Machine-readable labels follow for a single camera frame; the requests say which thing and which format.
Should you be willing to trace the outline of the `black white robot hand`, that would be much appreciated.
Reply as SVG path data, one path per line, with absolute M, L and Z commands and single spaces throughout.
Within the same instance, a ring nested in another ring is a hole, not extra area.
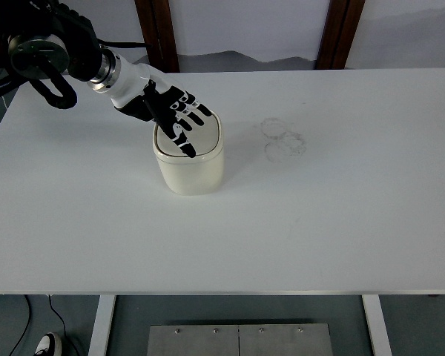
M 119 61 L 120 72 L 107 95 L 121 113 L 153 121 L 184 153 L 194 158 L 197 153 L 188 141 L 187 132 L 194 125 L 203 126 L 211 111 L 171 77 L 149 65 Z

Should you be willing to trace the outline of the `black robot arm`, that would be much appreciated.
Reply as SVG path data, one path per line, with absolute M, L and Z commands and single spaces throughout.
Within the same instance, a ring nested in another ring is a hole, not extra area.
M 0 1 L 0 96 L 28 82 L 58 109 L 77 95 L 63 77 L 99 85 L 111 78 L 114 54 L 89 19 L 59 1 Z

